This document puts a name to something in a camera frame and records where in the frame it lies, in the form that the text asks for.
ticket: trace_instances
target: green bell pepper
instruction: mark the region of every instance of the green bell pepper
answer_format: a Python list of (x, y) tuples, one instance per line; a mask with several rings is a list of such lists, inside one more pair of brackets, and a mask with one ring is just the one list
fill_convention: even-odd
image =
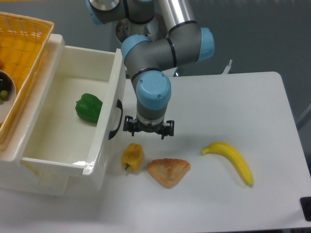
[(85, 93), (77, 101), (75, 109), (79, 118), (88, 122), (97, 123), (102, 105), (103, 102), (95, 95)]

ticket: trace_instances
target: banana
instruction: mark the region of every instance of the banana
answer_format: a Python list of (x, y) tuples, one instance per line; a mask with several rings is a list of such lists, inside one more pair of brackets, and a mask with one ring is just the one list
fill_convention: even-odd
[(220, 154), (227, 157), (234, 165), (243, 181), (251, 186), (253, 175), (242, 155), (231, 145), (225, 142), (213, 142), (201, 151), (201, 155), (208, 153)]

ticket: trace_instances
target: white table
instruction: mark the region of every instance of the white table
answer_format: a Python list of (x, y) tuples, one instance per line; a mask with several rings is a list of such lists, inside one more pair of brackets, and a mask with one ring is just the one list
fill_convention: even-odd
[[(72, 178), (63, 197), (0, 190), (1, 232), (174, 233), (311, 227), (299, 199), (311, 179), (281, 77), (273, 72), (174, 77), (165, 120), (175, 136), (120, 131), (113, 139), (103, 187)], [(128, 81), (124, 114), (134, 116)], [(247, 187), (219, 155), (200, 156), (212, 141), (235, 146), (254, 176)], [(121, 169), (130, 142), (145, 152), (142, 171)], [(156, 158), (184, 158), (191, 170), (172, 189), (145, 170)]]

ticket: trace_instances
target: white cable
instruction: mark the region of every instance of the white cable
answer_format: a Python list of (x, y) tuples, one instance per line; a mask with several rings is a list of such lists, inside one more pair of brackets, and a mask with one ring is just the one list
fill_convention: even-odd
[(297, 120), (297, 130), (299, 131), (311, 119), (311, 104), (303, 111)]
[(222, 74), (228, 74), (231, 69), (232, 60), (229, 61), (229, 64), (225, 67)]

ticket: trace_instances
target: white drawer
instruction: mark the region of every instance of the white drawer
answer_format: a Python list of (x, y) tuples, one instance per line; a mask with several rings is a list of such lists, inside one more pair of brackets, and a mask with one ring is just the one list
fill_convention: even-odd
[[(120, 50), (113, 53), (65, 46), (22, 163), (37, 171), (88, 176), (100, 188), (109, 157), (109, 133), (121, 123), (124, 88)], [(84, 93), (103, 102), (97, 124), (76, 114), (76, 101)]]

